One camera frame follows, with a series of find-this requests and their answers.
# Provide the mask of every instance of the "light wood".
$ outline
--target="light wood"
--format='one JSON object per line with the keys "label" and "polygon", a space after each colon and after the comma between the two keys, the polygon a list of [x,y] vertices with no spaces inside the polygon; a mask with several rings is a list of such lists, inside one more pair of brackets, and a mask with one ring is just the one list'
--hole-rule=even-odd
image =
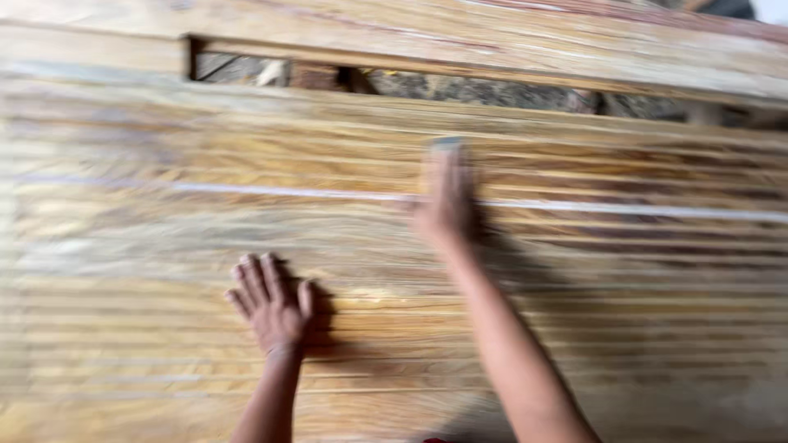
{"label": "light wood", "polygon": [[269,249],[326,292],[297,441],[511,441],[462,298],[381,205],[447,134],[606,441],[786,435],[788,136],[193,84],[164,35],[0,30],[0,441],[226,440],[264,361],[221,294]]}
{"label": "light wood", "polygon": [[[213,50],[329,65],[778,109],[788,99],[785,28],[612,0],[27,0],[0,12],[21,23],[163,39],[189,34],[217,42]],[[266,49],[254,49],[258,43]]]}

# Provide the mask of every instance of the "person's left hand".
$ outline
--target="person's left hand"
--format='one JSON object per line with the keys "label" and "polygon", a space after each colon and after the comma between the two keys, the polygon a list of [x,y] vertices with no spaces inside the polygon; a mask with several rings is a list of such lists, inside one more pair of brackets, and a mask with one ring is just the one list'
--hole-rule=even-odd
{"label": "person's left hand", "polygon": [[284,270],[270,253],[262,257],[262,265],[257,255],[245,255],[232,268],[232,276],[240,289],[228,290],[225,297],[249,321],[262,351],[298,349],[313,314],[311,281],[301,282],[298,296],[293,296]]}

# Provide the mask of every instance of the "wooden surface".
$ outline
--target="wooden surface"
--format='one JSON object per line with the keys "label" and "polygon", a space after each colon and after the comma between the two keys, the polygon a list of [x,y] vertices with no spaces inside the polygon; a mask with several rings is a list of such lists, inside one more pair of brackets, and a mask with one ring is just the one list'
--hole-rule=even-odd
{"label": "wooden surface", "polygon": [[16,0],[0,17],[309,61],[786,108],[788,29],[596,0]]}
{"label": "wooden surface", "polygon": [[510,441],[462,300],[381,207],[443,135],[606,441],[788,437],[788,136],[191,84],[175,39],[0,32],[26,33],[0,47],[0,441],[226,440],[263,361],[221,294],[266,250],[326,292],[298,441]]}

